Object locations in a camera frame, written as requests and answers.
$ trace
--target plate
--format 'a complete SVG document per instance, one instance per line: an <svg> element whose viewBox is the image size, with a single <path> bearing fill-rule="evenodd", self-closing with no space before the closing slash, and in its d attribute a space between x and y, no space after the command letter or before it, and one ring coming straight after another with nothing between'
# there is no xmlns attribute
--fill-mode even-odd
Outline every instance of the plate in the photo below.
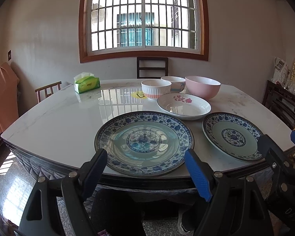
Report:
<svg viewBox="0 0 295 236"><path fill-rule="evenodd" d="M184 162L194 147L191 130L161 112L138 111L106 122L95 137L95 150L106 149L108 167L130 176L163 175Z"/></svg>
<svg viewBox="0 0 295 236"><path fill-rule="evenodd" d="M245 118L214 112L204 118L202 128L208 140L220 151L244 161L262 159L257 141L263 133Z"/></svg>
<svg viewBox="0 0 295 236"><path fill-rule="evenodd" d="M166 94L157 99L162 111L181 120L198 120L211 111L210 104L189 94Z"/></svg>

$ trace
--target brown cloth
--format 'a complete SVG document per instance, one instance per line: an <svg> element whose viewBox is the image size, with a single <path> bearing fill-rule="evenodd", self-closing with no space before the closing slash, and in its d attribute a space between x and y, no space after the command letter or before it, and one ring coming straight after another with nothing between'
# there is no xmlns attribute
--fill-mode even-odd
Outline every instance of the brown cloth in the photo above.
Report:
<svg viewBox="0 0 295 236"><path fill-rule="evenodd" d="M8 63L0 65L0 133L18 119L18 82Z"/></svg>

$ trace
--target chair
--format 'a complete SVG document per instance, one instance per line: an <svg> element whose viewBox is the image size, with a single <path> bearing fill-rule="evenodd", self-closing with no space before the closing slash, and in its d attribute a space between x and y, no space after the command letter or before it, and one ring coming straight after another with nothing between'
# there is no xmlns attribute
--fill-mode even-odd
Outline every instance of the chair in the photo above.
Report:
<svg viewBox="0 0 295 236"><path fill-rule="evenodd" d="M60 84L62 84L61 81L55 82L55 83L49 84L47 86L36 89L35 92L37 92L38 103L41 102L41 94L40 94L41 90L45 90L45 98L48 98L49 96L51 96L53 94L53 87L54 86L58 86L58 90L60 90ZM50 88L50 93L49 94L47 94L47 89L48 88Z"/></svg>
<svg viewBox="0 0 295 236"><path fill-rule="evenodd" d="M140 67L140 61L165 61L165 67ZM137 57L136 58L136 78L137 79L160 79L161 77L140 77L141 70L164 71L168 76L168 57Z"/></svg>
<svg viewBox="0 0 295 236"><path fill-rule="evenodd" d="M295 95L268 81L262 104L280 118L291 130L295 128Z"/></svg>

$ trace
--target dining table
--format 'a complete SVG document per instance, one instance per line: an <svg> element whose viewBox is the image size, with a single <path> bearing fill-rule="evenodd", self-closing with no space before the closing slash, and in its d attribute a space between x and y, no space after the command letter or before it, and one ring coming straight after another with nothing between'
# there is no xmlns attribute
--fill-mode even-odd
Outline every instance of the dining table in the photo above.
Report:
<svg viewBox="0 0 295 236"><path fill-rule="evenodd" d="M157 102L138 94L141 79L102 80L101 87L78 94L70 84L35 105L1 137L19 162L36 179L62 178L77 171L95 155L94 139L110 119L134 111L162 112ZM208 100L211 112L229 112L256 125L284 151L293 151L291 130L257 100L231 85L221 85ZM246 162L218 150L202 130L202 119L184 121L194 136L194 151L213 171L243 178L269 167L264 159ZM195 189L184 164L162 176L134 177L106 166L99 186L139 192L175 192Z"/></svg>

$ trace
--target metal bolt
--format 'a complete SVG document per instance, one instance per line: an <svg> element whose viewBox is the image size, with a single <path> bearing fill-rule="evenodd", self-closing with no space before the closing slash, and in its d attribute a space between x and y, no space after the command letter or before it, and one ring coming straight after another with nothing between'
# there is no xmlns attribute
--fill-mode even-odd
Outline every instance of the metal bolt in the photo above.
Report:
<svg viewBox="0 0 295 236"><path fill-rule="evenodd" d="M38 178L38 182L39 183L42 183L42 182L44 182L46 180L46 178L44 177L44 176L40 176L39 178Z"/></svg>
<svg viewBox="0 0 295 236"><path fill-rule="evenodd" d="M215 171L215 172L214 172L214 176L220 178L220 177L223 176L223 173L220 172L220 171Z"/></svg>
<svg viewBox="0 0 295 236"><path fill-rule="evenodd" d="M246 177L246 180L247 180L248 182L253 182L253 181L254 181L254 178L253 178L252 176L247 176L247 177Z"/></svg>
<svg viewBox="0 0 295 236"><path fill-rule="evenodd" d="M281 184L281 189L282 189L283 192L286 192L287 191L287 185L286 185L286 183L282 183Z"/></svg>
<svg viewBox="0 0 295 236"><path fill-rule="evenodd" d="M69 173L69 177L76 177L78 175L78 173L76 171L71 171Z"/></svg>

